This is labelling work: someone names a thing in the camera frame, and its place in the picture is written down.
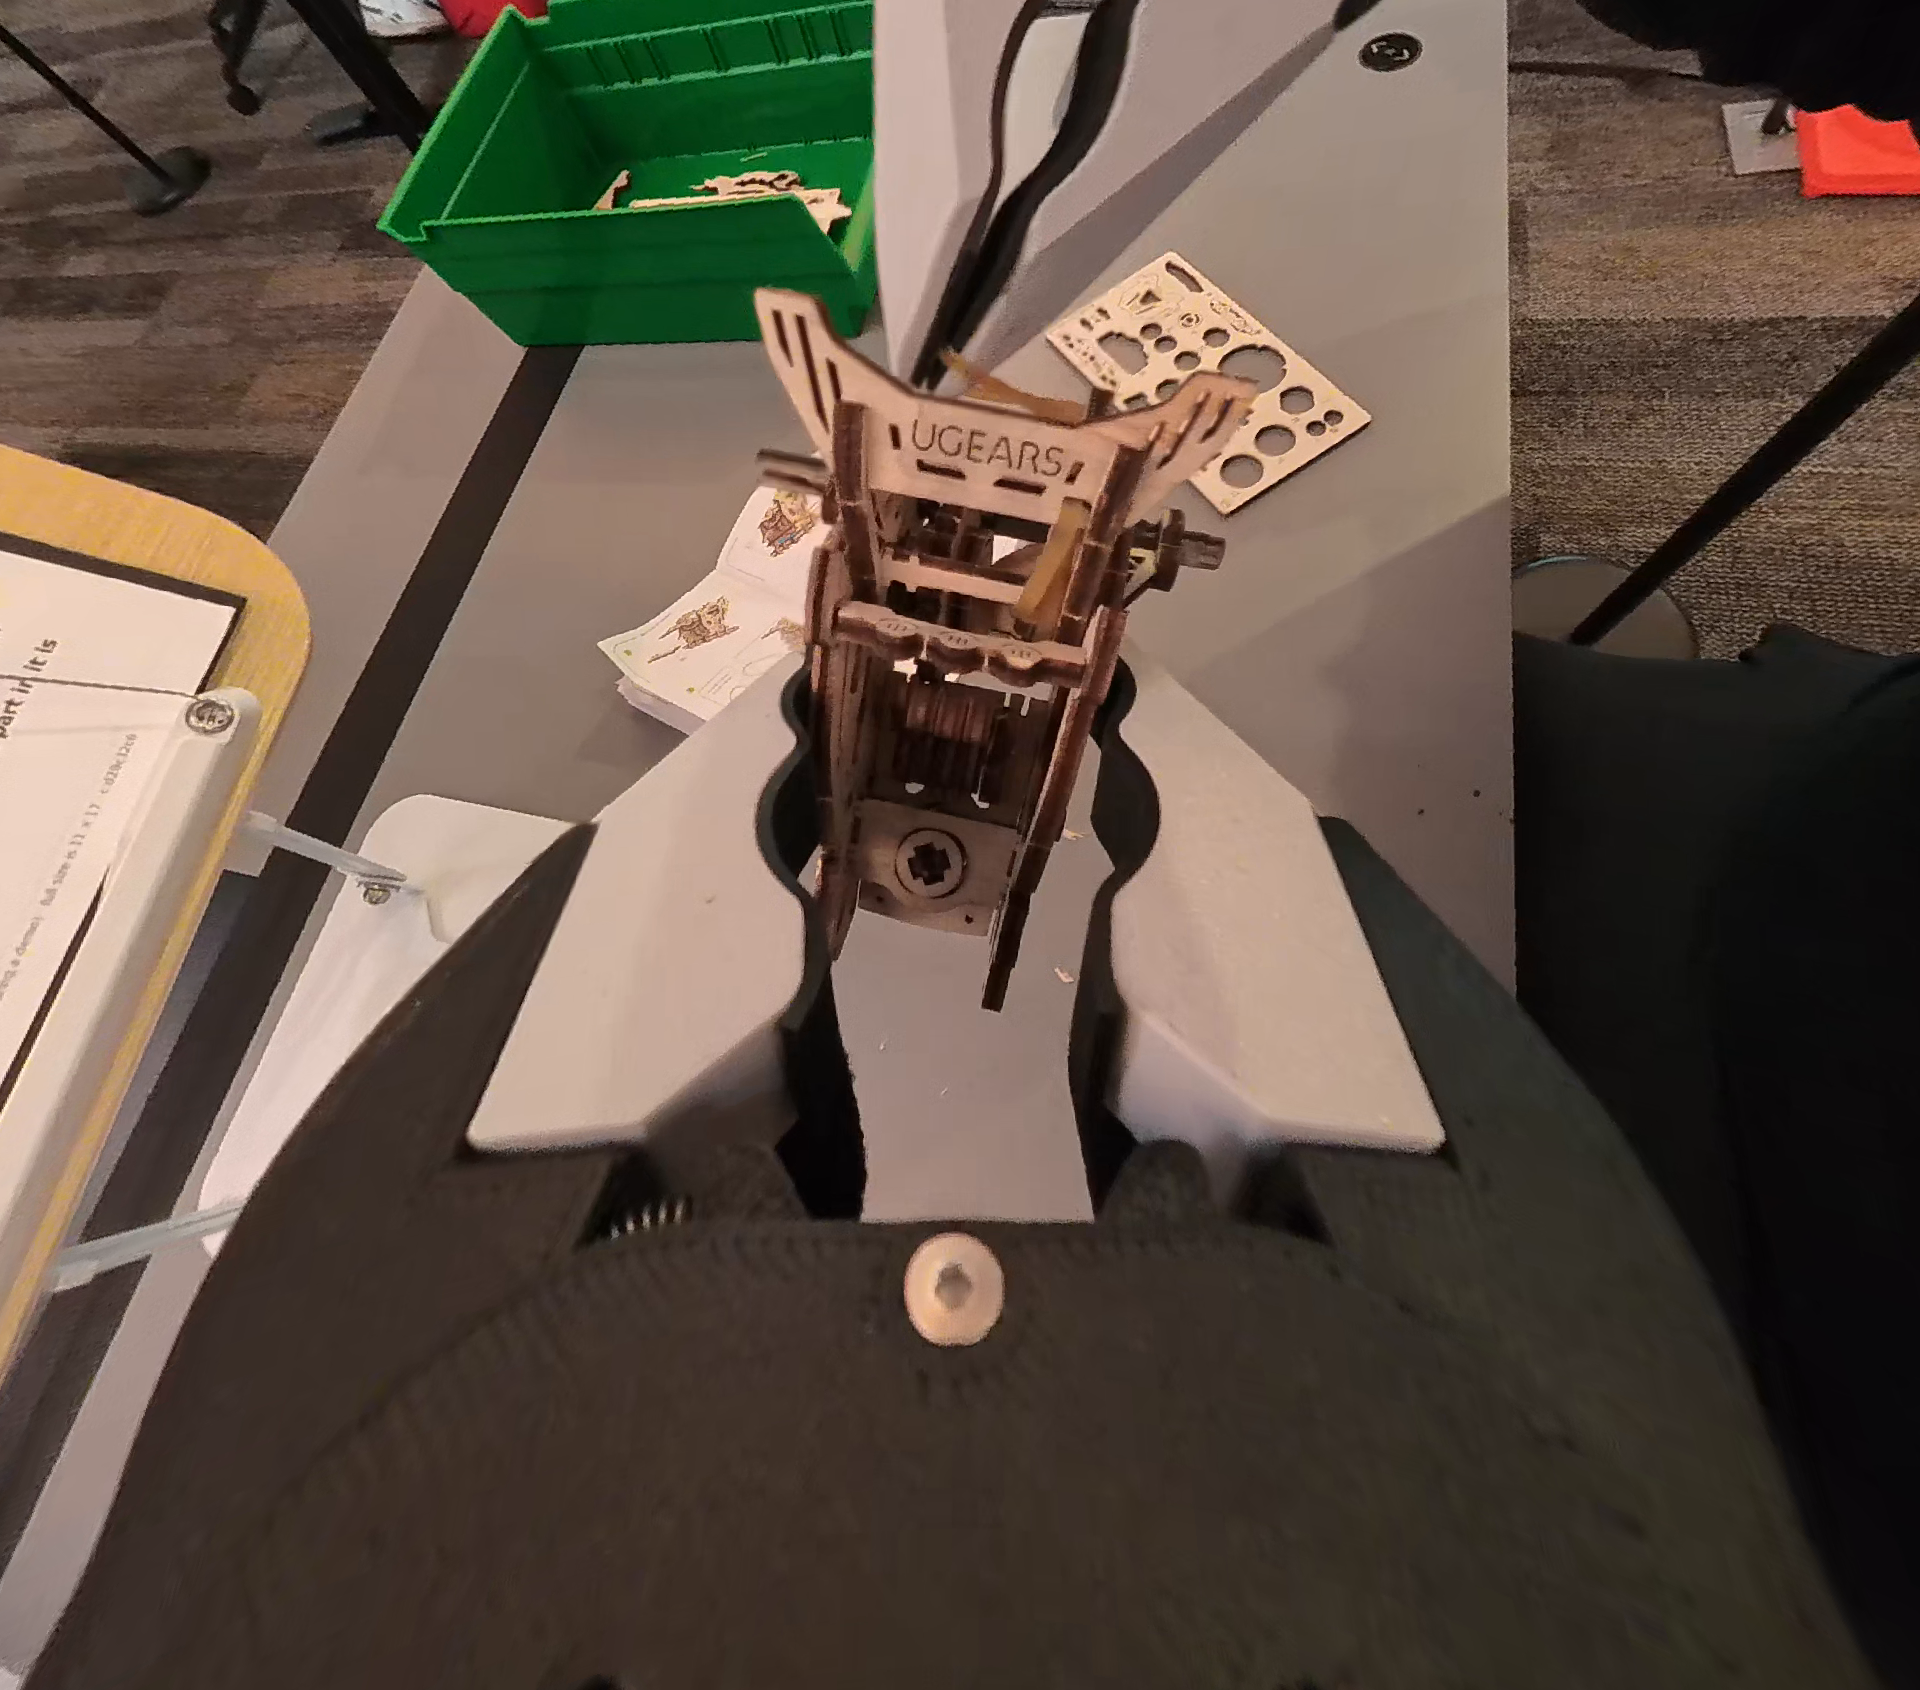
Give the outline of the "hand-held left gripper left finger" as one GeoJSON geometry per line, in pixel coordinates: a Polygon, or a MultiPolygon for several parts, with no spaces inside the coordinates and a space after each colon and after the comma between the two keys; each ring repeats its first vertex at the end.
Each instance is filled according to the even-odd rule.
{"type": "Polygon", "coordinates": [[[477,1148],[766,1143],[855,1217],[868,1143],[817,899],[810,670],[783,654],[646,770],[589,842],[495,1076],[477,1148]]]}

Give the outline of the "orange traffic cone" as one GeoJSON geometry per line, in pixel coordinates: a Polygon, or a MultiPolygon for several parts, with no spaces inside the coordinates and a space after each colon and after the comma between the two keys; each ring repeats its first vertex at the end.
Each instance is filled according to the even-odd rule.
{"type": "Polygon", "coordinates": [[[1806,198],[1918,198],[1918,130],[1906,119],[1870,118],[1857,106],[1795,113],[1795,140],[1806,198]]]}

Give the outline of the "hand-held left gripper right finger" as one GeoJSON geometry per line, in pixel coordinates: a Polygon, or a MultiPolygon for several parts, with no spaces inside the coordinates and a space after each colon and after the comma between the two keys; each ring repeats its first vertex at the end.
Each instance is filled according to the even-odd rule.
{"type": "Polygon", "coordinates": [[[1307,793],[1159,664],[1094,720],[1094,892],[1067,1085],[1094,1206],[1149,1143],[1237,1206],[1293,1148],[1445,1133],[1307,793]]]}

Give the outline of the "large tan rubber band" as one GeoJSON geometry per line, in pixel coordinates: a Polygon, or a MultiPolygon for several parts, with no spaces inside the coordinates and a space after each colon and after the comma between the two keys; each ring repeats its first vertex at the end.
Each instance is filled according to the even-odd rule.
{"type": "Polygon", "coordinates": [[[1052,421],[1057,428],[1079,428],[1089,419],[1093,406],[1079,397],[1043,395],[986,369],[979,361],[965,360],[957,350],[938,354],[946,379],[957,384],[960,397],[969,402],[986,402],[998,408],[1020,410],[1032,419],[1052,421]]]}

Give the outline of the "wooden parts sheet round holes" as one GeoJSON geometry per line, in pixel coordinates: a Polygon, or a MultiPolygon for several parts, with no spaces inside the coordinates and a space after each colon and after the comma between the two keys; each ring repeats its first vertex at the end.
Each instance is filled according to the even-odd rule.
{"type": "Polygon", "coordinates": [[[1233,375],[1253,397],[1233,442],[1187,483],[1233,515],[1374,416],[1185,254],[1159,254],[1046,332],[1119,408],[1163,402],[1190,375],[1233,375]]]}

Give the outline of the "black stand pole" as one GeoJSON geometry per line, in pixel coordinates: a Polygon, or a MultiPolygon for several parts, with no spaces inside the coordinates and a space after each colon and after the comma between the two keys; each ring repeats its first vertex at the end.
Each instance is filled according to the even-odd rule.
{"type": "Polygon", "coordinates": [[[65,102],[65,106],[71,106],[93,130],[108,137],[130,158],[126,203],[134,214],[171,214],[205,185],[212,176],[209,155],[188,146],[149,151],[133,140],[119,119],[97,110],[97,103],[79,92],[70,77],[63,77],[63,71],[46,63],[9,25],[4,25],[4,45],[23,67],[34,71],[61,102],[65,102]]]}
{"type": "Polygon", "coordinates": [[[1695,660],[1699,628],[1670,589],[1674,575],[1916,364],[1913,295],[1636,564],[1596,553],[1547,553],[1518,568],[1514,634],[1643,660],[1695,660]]]}

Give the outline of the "illustrated instruction booklet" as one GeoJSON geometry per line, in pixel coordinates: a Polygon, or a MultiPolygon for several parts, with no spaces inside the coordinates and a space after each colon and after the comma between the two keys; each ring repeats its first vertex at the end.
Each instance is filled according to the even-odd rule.
{"type": "Polygon", "coordinates": [[[692,735],[787,652],[806,649],[810,571],[824,537],[820,495],[757,487],[706,578],[652,619],[598,641],[618,694],[692,735]]]}

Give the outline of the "wooden mechanical model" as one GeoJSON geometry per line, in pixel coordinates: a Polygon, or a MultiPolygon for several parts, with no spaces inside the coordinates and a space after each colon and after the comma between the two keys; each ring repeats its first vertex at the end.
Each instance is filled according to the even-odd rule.
{"type": "Polygon", "coordinates": [[[754,294],[813,457],[764,454],[825,534],[806,589],[817,908],[987,940],[983,1007],[1020,955],[1131,600],[1226,545],[1168,506],[1222,457],[1253,386],[1187,375],[1117,408],[977,381],[936,395],[839,336],[824,302],[754,294]]]}

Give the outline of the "green plastic bin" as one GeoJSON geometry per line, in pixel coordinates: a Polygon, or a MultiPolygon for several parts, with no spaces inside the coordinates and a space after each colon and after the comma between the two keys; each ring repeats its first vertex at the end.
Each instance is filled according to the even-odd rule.
{"type": "Polygon", "coordinates": [[[380,225],[524,349],[757,340],[754,294],[839,335],[879,295],[876,0],[551,0],[504,11],[380,225]],[[829,235],[790,198],[595,214],[720,172],[839,185],[829,235]]]}

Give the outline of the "white document stand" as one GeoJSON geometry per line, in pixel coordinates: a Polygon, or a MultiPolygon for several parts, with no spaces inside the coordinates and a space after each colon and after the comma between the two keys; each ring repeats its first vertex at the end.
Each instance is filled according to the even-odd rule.
{"type": "Polygon", "coordinates": [[[24,1066],[4,1088],[4,1371],[11,1371],[55,1290],[108,1270],[115,1253],[160,1244],[101,1240],[83,1244],[79,1264],[61,1259],[227,856],[264,847],[323,862],[363,882],[369,899],[395,892],[422,908],[414,930],[444,940],[477,911],[477,866],[507,862],[507,831],[528,857],[532,833],[556,823],[441,801],[433,812],[382,818],[382,829],[404,831],[400,847],[382,856],[370,836],[355,847],[323,842],[319,812],[293,812],[288,823],[256,812],[257,772],[312,641],[288,564],[200,506],[15,447],[4,450],[4,531],[247,598],[212,687],[189,702],[185,733],[156,768],[24,1066]]]}

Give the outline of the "grey floor outlet box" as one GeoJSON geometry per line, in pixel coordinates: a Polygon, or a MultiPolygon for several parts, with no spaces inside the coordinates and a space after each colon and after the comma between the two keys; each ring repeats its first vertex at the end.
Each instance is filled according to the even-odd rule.
{"type": "Polygon", "coordinates": [[[1737,178],[1799,172],[1796,110],[1788,99],[1725,102],[1719,119],[1737,178]]]}

